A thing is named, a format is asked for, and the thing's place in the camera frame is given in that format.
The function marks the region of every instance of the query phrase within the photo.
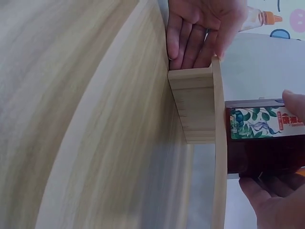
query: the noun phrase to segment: dark brown bottle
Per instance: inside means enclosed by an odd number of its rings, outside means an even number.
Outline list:
[[[228,173],[278,175],[305,166],[305,126],[282,99],[225,102]]]

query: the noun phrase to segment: white glue bottle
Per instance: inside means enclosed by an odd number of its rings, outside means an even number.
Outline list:
[[[281,21],[283,21],[282,17],[276,16],[270,11],[262,11],[248,6],[248,18],[240,31],[258,28],[263,25],[274,25]]]

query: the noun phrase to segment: wooden panel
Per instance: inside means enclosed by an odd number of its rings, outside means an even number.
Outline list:
[[[193,150],[155,1],[5,1],[0,228],[185,228]]]
[[[212,68],[169,71],[168,79],[187,143],[214,143]]]
[[[224,228],[227,185],[227,139],[225,130],[224,90],[217,57],[212,59],[215,99],[215,178],[212,211],[212,228]]]
[[[0,9],[0,205],[5,209],[0,228],[33,228],[76,106],[137,1],[5,3]]]

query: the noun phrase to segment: green leaf label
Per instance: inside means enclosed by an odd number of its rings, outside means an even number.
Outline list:
[[[303,122],[283,106],[231,108],[230,127],[234,140],[305,135]]]

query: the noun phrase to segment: orange bottle cap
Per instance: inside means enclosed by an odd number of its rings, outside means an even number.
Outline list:
[[[266,25],[274,25],[276,22],[281,22],[283,21],[283,18],[277,15],[274,15],[270,11],[265,11],[265,16],[266,16]]]

